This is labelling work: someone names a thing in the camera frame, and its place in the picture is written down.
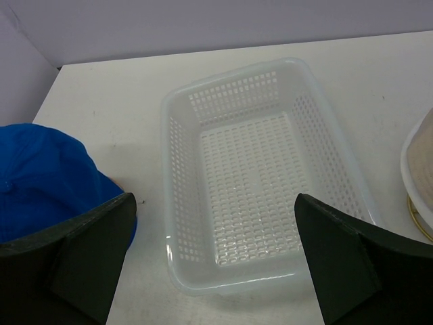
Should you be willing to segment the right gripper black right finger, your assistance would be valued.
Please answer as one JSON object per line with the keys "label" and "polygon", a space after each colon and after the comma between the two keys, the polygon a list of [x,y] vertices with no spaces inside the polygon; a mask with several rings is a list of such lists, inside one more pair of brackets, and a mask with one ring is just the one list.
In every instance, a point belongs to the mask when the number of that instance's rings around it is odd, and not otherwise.
{"label": "right gripper black right finger", "polygon": [[431,324],[432,246],[299,194],[298,232],[325,324]]}

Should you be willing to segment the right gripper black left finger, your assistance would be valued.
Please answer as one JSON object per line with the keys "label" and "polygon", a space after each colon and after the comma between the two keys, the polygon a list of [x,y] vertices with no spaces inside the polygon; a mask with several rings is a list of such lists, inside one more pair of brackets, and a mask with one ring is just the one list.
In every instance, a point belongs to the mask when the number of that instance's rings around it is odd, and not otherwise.
{"label": "right gripper black left finger", "polygon": [[1,244],[2,324],[105,324],[136,226],[132,193]]}

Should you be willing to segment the white bucket hat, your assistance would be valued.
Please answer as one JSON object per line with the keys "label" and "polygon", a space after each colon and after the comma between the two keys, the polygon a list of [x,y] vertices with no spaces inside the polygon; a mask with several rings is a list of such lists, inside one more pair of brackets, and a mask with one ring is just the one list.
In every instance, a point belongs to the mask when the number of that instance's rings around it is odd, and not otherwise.
{"label": "white bucket hat", "polygon": [[432,111],[409,132],[401,151],[405,189],[429,228],[432,227]]}

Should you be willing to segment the blue baseball cap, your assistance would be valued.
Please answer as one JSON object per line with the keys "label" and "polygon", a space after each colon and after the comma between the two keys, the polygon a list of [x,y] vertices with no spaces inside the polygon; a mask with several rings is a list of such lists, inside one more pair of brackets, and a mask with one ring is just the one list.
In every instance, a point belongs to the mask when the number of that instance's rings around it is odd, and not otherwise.
{"label": "blue baseball cap", "polygon": [[123,194],[84,144],[53,128],[1,127],[1,242],[87,213]]}

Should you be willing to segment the beige bucket hat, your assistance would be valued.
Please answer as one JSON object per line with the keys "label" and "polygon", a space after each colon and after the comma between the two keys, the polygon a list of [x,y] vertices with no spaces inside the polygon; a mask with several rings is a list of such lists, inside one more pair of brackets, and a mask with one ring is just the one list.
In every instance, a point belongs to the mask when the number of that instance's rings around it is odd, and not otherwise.
{"label": "beige bucket hat", "polygon": [[423,196],[432,196],[432,110],[425,115],[407,149],[409,172]]}

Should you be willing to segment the white plastic basket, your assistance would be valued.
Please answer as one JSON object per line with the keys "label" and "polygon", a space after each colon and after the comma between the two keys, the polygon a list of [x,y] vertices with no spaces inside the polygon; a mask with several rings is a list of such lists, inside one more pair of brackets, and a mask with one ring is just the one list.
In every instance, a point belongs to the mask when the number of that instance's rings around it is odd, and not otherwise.
{"label": "white plastic basket", "polygon": [[303,285],[301,193],[384,225],[319,82],[296,58],[170,92],[161,151],[168,271],[186,295]]}

